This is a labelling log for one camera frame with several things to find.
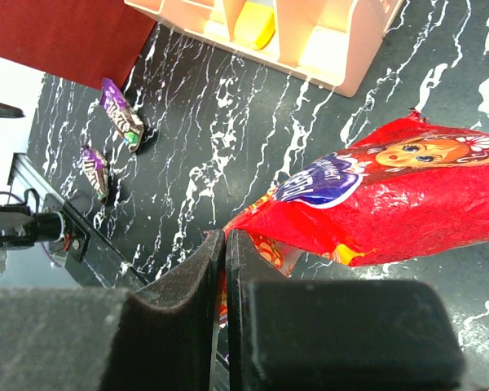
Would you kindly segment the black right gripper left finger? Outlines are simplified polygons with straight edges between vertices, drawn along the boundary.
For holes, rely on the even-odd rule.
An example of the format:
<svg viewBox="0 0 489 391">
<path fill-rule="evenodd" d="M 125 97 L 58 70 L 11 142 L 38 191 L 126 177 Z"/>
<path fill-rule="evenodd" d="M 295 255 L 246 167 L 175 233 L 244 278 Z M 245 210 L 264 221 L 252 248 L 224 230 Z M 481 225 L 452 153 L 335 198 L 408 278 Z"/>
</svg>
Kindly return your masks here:
<svg viewBox="0 0 489 391">
<path fill-rule="evenodd" d="M 0 288 L 0 390 L 209 390 L 225 236 L 137 292 Z"/>
</svg>

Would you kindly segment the red paper bag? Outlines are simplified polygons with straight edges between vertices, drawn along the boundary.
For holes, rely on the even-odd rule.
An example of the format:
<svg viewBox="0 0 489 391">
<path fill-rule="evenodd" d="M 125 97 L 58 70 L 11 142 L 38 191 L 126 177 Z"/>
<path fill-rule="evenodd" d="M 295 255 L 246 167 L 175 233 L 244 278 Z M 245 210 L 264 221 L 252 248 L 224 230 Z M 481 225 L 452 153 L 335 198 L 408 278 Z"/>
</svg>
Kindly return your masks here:
<svg viewBox="0 0 489 391">
<path fill-rule="evenodd" d="M 123 1 L 0 1 L 0 57 L 99 89 L 122 87 L 155 22 Z"/>
</svg>

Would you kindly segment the red chips bag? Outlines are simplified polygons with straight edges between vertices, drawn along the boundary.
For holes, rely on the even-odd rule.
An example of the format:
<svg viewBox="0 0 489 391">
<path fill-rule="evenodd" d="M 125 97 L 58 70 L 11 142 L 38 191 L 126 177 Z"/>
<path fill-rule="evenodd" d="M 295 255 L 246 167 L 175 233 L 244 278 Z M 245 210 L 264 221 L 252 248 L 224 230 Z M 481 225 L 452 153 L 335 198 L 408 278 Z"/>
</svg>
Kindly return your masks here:
<svg viewBox="0 0 489 391">
<path fill-rule="evenodd" d="M 489 134 L 418 111 L 331 152 L 224 226 L 290 276 L 304 252 L 349 267 L 489 241 Z"/>
</svg>

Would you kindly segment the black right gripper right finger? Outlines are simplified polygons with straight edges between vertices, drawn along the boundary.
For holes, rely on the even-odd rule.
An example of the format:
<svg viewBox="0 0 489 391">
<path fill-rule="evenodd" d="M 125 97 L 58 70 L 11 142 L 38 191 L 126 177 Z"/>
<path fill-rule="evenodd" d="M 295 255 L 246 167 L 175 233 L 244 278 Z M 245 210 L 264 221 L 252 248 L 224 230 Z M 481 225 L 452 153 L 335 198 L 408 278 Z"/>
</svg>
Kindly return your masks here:
<svg viewBox="0 0 489 391">
<path fill-rule="evenodd" d="M 234 390 L 454 390 L 465 358 L 437 293 L 415 280 L 296 280 L 244 231 L 227 238 Z"/>
</svg>

